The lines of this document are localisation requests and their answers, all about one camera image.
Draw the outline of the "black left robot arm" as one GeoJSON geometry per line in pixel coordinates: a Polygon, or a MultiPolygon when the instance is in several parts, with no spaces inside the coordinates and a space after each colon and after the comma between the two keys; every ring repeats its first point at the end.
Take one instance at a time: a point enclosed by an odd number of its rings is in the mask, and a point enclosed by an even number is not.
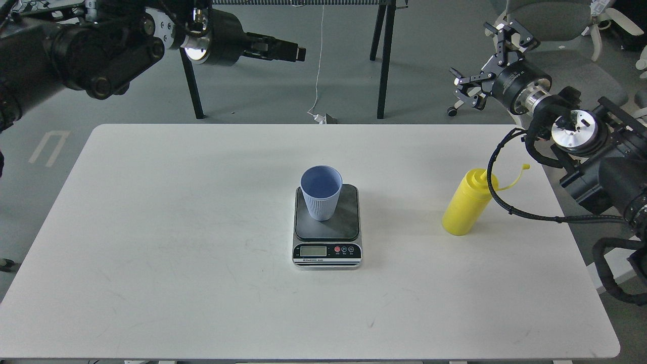
{"type": "Polygon", "coordinates": [[[2,130],[67,88],[103,101],[178,49],[196,118],[204,118],[195,64],[231,66],[242,56],[303,62],[306,49],[243,30],[212,1],[81,1],[18,11],[2,4],[2,130]]]}

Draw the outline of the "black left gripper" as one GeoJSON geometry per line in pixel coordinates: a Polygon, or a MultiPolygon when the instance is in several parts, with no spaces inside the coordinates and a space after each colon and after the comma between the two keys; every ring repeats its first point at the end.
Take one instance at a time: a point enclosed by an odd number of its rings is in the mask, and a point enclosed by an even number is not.
{"type": "Polygon", "coordinates": [[[266,61],[304,62],[306,48],[271,35],[245,33],[236,16],[222,10],[209,12],[209,32],[188,37],[184,53],[194,64],[234,65],[240,56],[266,61]]]}

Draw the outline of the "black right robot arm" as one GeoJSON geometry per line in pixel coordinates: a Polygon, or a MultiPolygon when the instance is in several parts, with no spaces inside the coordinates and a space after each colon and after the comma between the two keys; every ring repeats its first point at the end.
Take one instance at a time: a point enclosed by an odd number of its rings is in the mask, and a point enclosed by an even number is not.
{"type": "Polygon", "coordinates": [[[448,115],[455,115],[463,104],[483,110],[492,97],[511,114],[527,114],[532,119],[526,129],[516,127],[504,136],[477,179],[485,182],[487,193],[512,215],[557,223],[629,226],[635,240],[601,238],[592,247],[592,258],[608,294],[645,306],[645,293],[625,292],[605,257],[608,249],[631,250],[628,262],[645,282],[645,125],[605,97],[593,110],[583,110],[579,90],[568,86],[557,94],[550,92],[552,78],[526,58],[526,52],[540,42],[515,19],[497,26],[485,23],[484,28],[495,39],[495,54],[476,75],[464,76],[451,69],[457,102],[448,115]],[[492,169],[500,150],[517,137],[536,162],[566,171],[560,184],[587,215],[539,216],[500,198],[492,169]]]}

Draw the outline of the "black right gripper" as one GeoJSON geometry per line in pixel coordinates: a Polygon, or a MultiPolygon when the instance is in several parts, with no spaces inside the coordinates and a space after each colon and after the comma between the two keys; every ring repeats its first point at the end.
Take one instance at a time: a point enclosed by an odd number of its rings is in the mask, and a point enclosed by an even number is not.
{"type": "Polygon", "coordinates": [[[495,45],[494,55],[483,68],[504,69],[499,74],[481,71],[478,75],[466,77],[457,69],[450,68],[451,74],[455,76],[453,94],[457,101],[449,107],[449,111],[457,111],[462,105],[482,111],[491,95],[513,115],[528,113],[526,97],[522,94],[534,87],[549,92],[552,86],[550,75],[531,62],[522,60],[522,54],[538,48],[540,40],[516,19],[506,20],[496,26],[485,22],[483,27],[487,30],[487,35],[493,38],[495,45]]]}

